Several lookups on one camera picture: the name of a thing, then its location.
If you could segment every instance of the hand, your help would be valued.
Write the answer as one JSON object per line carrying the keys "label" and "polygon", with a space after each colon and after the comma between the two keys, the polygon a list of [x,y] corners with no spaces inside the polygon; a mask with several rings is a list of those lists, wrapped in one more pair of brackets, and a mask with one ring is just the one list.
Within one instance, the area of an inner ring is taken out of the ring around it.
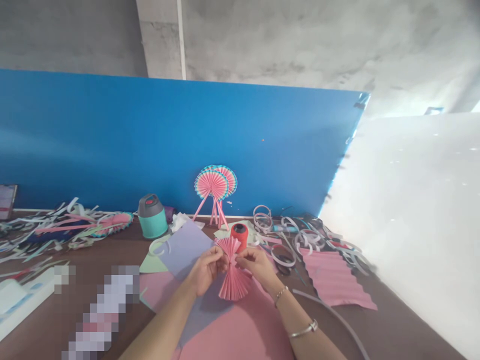
{"label": "hand", "polygon": [[276,296],[284,288],[265,251],[247,247],[238,254],[235,261],[242,269],[250,271],[270,296]]}
{"label": "hand", "polygon": [[193,287],[197,297],[207,292],[217,275],[228,270],[230,262],[223,250],[214,246],[205,251],[196,261],[186,278],[186,282]]}

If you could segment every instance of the purple paper sheet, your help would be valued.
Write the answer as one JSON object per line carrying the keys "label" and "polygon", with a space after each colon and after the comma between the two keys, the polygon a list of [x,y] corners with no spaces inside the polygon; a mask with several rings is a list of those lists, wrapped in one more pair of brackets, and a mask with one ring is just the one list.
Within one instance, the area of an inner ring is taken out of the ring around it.
{"label": "purple paper sheet", "polygon": [[[168,239],[168,243],[170,253],[166,243],[154,252],[158,254],[165,250],[159,258],[179,282],[187,277],[199,256],[214,245],[214,242],[191,220],[174,233]],[[230,301],[219,298],[223,282],[224,276],[217,277],[205,295],[195,301],[181,334],[180,346],[183,347],[197,333],[232,308],[233,304]]]}

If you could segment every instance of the green paper sheet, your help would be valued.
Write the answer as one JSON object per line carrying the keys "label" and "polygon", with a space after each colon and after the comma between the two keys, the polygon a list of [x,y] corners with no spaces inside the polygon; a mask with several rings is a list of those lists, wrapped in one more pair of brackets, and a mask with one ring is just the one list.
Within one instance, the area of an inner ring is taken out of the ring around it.
{"label": "green paper sheet", "polygon": [[[167,234],[163,237],[161,237],[161,240],[162,241],[159,241],[157,242],[153,248],[152,248],[152,251],[154,251],[155,249],[159,248],[160,246],[162,246],[162,244],[167,241],[168,239],[170,239],[170,234]],[[148,253],[146,256],[145,256],[145,259],[143,259],[143,262],[141,263],[140,265],[140,273],[142,274],[150,274],[150,273],[163,273],[163,272],[167,272],[168,269],[167,267],[165,266],[165,264],[159,259],[158,256],[154,256],[154,255],[150,255],[150,253]]]}

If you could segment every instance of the gray bottle cap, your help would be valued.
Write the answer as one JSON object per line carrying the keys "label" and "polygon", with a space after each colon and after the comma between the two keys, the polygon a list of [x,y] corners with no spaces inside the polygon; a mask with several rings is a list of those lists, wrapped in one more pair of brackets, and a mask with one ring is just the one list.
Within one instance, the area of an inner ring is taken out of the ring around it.
{"label": "gray bottle cap", "polygon": [[150,218],[157,214],[160,214],[164,206],[160,202],[159,198],[155,194],[147,194],[140,199],[138,204],[138,216],[141,218]]}

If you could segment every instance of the wrist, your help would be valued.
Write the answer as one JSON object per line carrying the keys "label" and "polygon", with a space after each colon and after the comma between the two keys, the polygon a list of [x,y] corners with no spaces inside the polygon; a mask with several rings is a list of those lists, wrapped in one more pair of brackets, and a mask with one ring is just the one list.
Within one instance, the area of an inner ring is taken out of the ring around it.
{"label": "wrist", "polygon": [[267,285],[264,286],[266,292],[275,300],[277,294],[285,287],[284,283],[277,277],[272,278]]}
{"label": "wrist", "polygon": [[182,295],[196,299],[197,298],[197,288],[195,287],[195,282],[192,281],[190,275],[181,283],[179,290]]}

